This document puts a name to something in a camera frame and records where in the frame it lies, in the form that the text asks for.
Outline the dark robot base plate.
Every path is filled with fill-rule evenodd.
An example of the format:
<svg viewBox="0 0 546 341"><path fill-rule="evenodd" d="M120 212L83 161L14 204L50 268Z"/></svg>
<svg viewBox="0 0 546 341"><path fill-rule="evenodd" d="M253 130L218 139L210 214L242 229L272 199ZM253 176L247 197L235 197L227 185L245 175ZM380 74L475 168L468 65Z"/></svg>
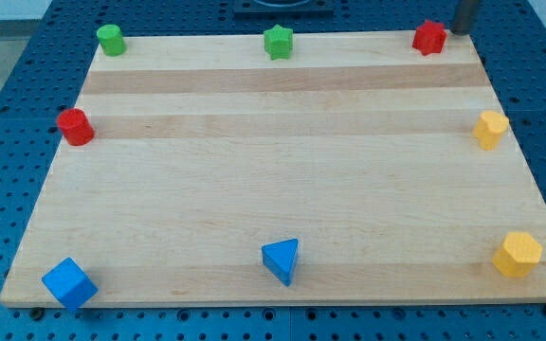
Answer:
<svg viewBox="0 0 546 341"><path fill-rule="evenodd" d="M259 15L330 15L335 11L335 0L234 0L235 17L255 17Z"/></svg>

